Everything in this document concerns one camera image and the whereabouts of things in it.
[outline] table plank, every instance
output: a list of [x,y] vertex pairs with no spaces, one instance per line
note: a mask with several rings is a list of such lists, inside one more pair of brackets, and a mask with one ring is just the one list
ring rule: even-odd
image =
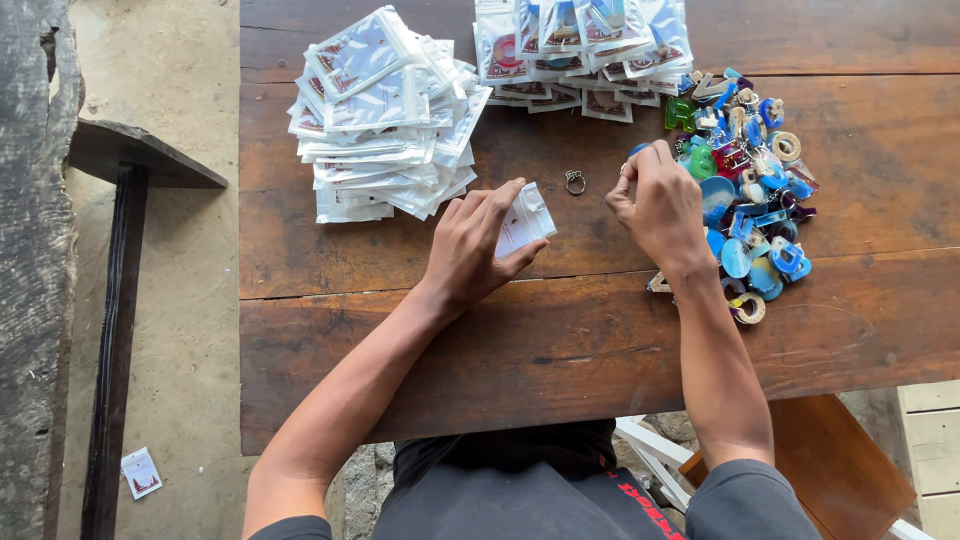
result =
[[[475,62],[472,2],[393,4],[412,30],[455,39],[457,58]],[[747,74],[960,72],[955,30],[960,10],[954,0],[686,4],[696,65],[713,73],[728,65]],[[301,52],[309,43],[332,37],[382,5],[382,0],[243,0],[242,80],[293,81],[302,73]]]
[[[812,257],[960,245],[960,183],[944,151],[960,137],[960,109],[943,105],[960,96],[960,75],[772,77],[757,88],[786,102],[784,129],[800,137],[822,186],[810,201],[821,214],[800,231]],[[315,224],[312,169],[285,133],[295,95],[292,85],[241,86],[240,297],[412,286],[437,219],[398,210],[380,222]],[[480,178],[470,188],[525,176],[558,229],[520,278],[654,268],[603,204],[627,150],[664,134],[662,110],[635,111],[637,122],[626,125],[566,111],[484,110],[472,138]],[[584,171],[586,194],[564,191],[568,169]]]
[[[744,328],[768,399],[960,378],[960,248],[817,258]],[[684,408],[680,332],[652,272],[512,282],[442,332],[369,441]],[[406,294],[240,306],[242,451]]]

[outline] wooden chair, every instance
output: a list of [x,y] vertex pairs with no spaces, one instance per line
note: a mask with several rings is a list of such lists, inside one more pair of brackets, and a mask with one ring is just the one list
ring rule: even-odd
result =
[[[888,530],[901,540],[933,540],[900,519],[917,494],[836,396],[775,401],[770,411],[777,469],[824,540],[878,540]],[[617,418],[615,433],[657,475],[667,500],[686,512],[690,497],[666,467],[698,487],[708,473],[703,456],[637,425],[641,418]]]

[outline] black t-shirt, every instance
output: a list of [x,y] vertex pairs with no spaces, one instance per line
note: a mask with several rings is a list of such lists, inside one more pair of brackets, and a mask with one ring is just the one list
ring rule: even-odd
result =
[[[373,540],[820,539],[783,475],[751,459],[710,472],[684,535],[627,469],[614,469],[611,431],[599,421],[400,443]],[[331,540],[329,524],[288,518],[251,538],[294,539]]]

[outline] stack of packaging bags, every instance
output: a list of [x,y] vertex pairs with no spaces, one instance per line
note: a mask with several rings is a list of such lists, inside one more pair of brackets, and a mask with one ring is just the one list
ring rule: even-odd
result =
[[287,112],[298,155],[313,163],[317,223],[425,220],[476,178],[469,147],[492,89],[453,58],[453,41],[407,29],[393,6],[303,55]]
[[492,105],[580,108],[633,122],[677,96],[693,55],[684,0],[475,0],[480,84]]

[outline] keychain pile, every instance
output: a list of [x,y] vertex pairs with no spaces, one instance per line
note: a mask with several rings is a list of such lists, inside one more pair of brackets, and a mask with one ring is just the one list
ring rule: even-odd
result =
[[476,178],[469,139],[492,89],[453,40],[407,29],[393,6],[310,45],[287,111],[312,163],[317,223],[425,220]]
[[[761,98],[730,68],[722,83],[711,85],[712,79],[699,71],[684,75],[680,90],[690,99],[667,99],[664,127],[685,131],[677,136],[677,161],[703,191],[707,243],[724,290],[738,295],[729,301],[731,313],[756,324],[785,283],[810,273],[797,225],[817,214],[800,203],[819,186],[800,157],[797,136],[774,131],[783,124],[783,101]],[[647,288],[670,292],[662,272]]]
[[678,96],[693,55],[684,0],[475,0],[480,84],[491,105],[579,108],[633,122],[633,104]]

